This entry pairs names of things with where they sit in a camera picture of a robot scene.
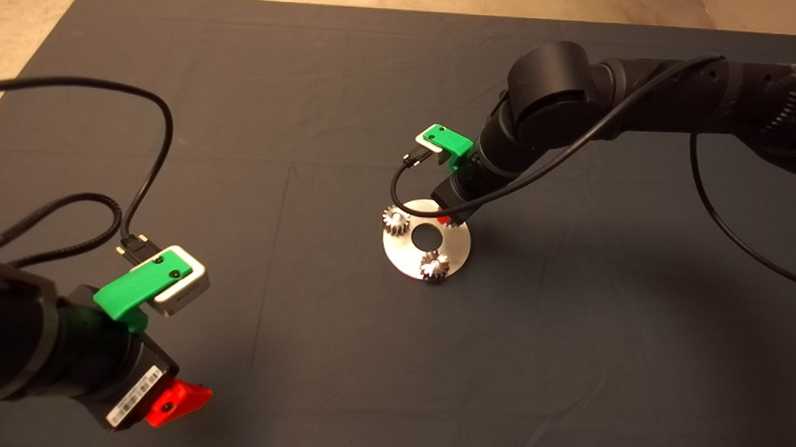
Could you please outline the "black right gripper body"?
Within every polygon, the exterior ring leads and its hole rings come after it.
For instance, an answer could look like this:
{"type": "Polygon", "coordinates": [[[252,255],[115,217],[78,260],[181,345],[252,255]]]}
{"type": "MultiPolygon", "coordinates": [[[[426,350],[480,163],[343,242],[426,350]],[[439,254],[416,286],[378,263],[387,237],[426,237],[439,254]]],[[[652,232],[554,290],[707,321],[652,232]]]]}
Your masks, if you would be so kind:
{"type": "Polygon", "coordinates": [[[431,198],[443,210],[479,199],[504,188],[511,173],[495,168],[480,150],[474,150],[452,174],[437,185],[431,198]]]}

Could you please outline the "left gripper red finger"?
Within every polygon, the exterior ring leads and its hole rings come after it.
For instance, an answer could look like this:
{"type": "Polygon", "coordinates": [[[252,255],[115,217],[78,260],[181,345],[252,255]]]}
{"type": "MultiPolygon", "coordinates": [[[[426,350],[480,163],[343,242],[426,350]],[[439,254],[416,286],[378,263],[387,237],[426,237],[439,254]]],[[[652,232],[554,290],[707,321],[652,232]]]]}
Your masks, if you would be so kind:
{"type": "Polygon", "coordinates": [[[145,420],[150,426],[159,428],[172,420],[199,411],[209,403],[213,394],[213,390],[203,384],[173,379],[154,400],[145,420]]]}

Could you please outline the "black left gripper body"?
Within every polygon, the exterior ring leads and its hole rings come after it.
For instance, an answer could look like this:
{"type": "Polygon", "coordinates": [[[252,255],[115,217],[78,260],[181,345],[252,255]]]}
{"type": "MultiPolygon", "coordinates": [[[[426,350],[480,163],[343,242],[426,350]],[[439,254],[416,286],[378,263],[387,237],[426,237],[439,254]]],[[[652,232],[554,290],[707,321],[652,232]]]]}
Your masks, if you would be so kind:
{"type": "Polygon", "coordinates": [[[76,400],[109,431],[128,430],[149,413],[179,366],[147,334],[131,332],[80,285],[58,303],[51,394],[76,400]]]}

